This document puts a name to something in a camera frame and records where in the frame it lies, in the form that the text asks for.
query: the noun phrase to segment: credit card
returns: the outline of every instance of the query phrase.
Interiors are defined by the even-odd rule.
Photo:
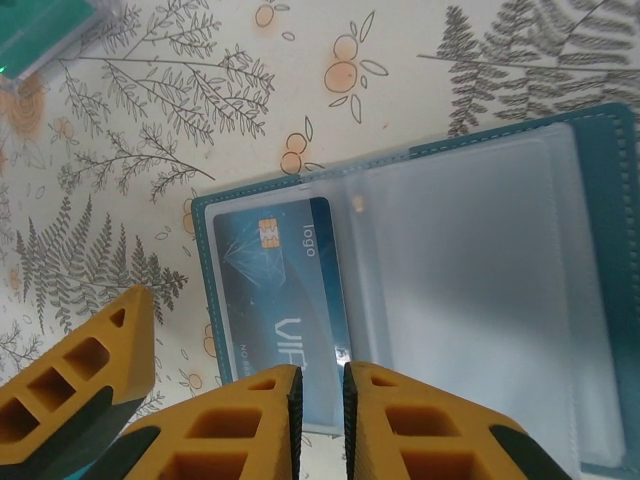
[[[340,424],[351,347],[328,200],[219,214],[213,230],[237,378],[296,364],[305,422]]]

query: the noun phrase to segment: floral table surface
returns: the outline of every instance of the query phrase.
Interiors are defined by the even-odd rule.
[[[220,384],[190,204],[237,182],[624,101],[640,1],[138,0],[0,94],[0,379],[156,293],[138,416]],[[303,479],[343,478],[305,435]]]

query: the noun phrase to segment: card chip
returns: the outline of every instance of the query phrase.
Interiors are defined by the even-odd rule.
[[[280,232],[275,218],[265,218],[258,222],[262,248],[280,248]]]

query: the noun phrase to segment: black rubber pad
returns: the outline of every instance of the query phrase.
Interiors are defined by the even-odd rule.
[[[82,480],[124,480],[159,434],[160,428],[145,427],[120,437]]]
[[[302,370],[296,370],[289,400],[289,435],[291,441],[292,479],[300,478],[300,455],[302,454]]]
[[[127,424],[144,398],[112,405],[104,387],[27,460],[0,465],[2,480],[59,480],[95,461]]]
[[[344,450],[347,456],[347,480],[353,480],[356,460],[356,424],[358,421],[358,389],[351,373],[351,364],[344,367],[342,385],[344,402]]]
[[[489,430],[527,480],[571,480],[529,435],[504,425],[494,425]]]

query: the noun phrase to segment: yellow plastic part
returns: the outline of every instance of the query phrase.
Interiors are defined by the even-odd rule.
[[[153,299],[132,287],[0,388],[0,465],[20,464],[89,399],[144,398],[155,382]]]
[[[510,418],[377,365],[351,372],[355,480],[526,480],[489,431],[524,433]]]
[[[291,480],[287,395],[298,370],[264,370],[138,420],[123,436],[160,434],[125,479]]]

